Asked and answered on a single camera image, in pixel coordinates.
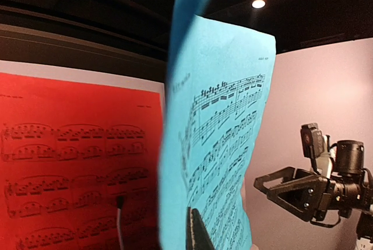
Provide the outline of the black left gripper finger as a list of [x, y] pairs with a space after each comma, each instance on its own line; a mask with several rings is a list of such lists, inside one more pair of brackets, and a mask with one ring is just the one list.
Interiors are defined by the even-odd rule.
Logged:
[[186, 250], [214, 250], [198, 209], [188, 207], [186, 213]]

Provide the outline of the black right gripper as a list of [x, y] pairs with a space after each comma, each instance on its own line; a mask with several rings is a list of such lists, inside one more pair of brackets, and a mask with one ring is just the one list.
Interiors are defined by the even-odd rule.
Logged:
[[254, 188], [286, 211], [311, 224], [324, 224], [329, 210], [337, 210], [337, 222], [349, 219], [353, 209], [353, 181], [318, 175], [294, 179], [295, 168], [281, 170], [255, 178]]

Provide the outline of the blue sheet music page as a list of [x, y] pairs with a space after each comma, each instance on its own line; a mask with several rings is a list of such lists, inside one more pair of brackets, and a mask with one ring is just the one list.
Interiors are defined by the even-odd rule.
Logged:
[[276, 58], [273, 36], [203, 17], [175, 0], [159, 165], [162, 249], [185, 249], [196, 209], [214, 249], [250, 249], [241, 188]]

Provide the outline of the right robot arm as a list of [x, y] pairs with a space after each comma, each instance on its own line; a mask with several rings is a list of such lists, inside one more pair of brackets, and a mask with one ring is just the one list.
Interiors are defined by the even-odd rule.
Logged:
[[254, 187], [273, 203], [314, 226], [335, 227], [336, 223], [324, 223], [330, 210], [336, 210], [339, 219], [347, 219], [353, 210], [359, 210], [355, 249], [372, 249], [372, 173], [364, 168], [364, 144], [340, 140], [332, 148], [335, 159], [329, 177], [286, 167], [256, 178]]

